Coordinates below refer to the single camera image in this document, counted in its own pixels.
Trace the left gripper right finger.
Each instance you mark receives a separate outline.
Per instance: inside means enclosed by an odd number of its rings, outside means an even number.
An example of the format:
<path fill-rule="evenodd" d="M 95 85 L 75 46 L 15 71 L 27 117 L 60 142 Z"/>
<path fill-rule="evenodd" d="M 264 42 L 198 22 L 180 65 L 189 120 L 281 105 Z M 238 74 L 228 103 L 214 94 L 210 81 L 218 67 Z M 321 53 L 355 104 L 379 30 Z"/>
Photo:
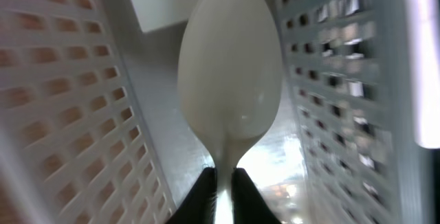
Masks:
<path fill-rule="evenodd" d="M 281 224 L 244 168 L 232 173 L 234 224 Z"/>

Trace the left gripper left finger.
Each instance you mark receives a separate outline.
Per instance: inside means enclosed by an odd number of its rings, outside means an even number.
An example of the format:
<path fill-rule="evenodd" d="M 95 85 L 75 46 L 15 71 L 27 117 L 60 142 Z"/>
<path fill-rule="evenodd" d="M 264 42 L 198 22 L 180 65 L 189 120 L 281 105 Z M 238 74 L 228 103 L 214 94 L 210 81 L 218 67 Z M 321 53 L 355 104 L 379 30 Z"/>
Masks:
<path fill-rule="evenodd" d="M 166 224 L 213 224 L 217 202 L 217 171 L 204 168 Z"/>

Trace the white spoon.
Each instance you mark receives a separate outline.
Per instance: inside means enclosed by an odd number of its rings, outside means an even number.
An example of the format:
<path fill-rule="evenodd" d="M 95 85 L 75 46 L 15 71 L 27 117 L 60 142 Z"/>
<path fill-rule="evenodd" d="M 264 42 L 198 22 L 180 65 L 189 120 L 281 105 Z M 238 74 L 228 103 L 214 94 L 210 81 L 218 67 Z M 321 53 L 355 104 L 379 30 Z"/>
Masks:
<path fill-rule="evenodd" d="M 232 223 L 232 173 L 270 129 L 282 88 L 281 42 L 265 0 L 198 0 L 181 42 L 177 88 L 212 157 L 215 223 Z"/>

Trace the clear plastic basket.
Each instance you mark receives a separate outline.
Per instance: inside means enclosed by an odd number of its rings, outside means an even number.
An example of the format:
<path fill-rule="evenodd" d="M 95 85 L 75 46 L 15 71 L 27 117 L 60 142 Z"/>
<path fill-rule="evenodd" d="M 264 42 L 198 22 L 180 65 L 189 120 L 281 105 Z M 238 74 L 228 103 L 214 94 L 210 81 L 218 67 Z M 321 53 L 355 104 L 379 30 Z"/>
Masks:
<path fill-rule="evenodd" d="M 265 1 L 281 99 L 236 168 L 280 223 L 438 223 L 439 0 Z M 188 19 L 1 0 L 2 223 L 167 222 L 215 168 L 179 100 Z"/>

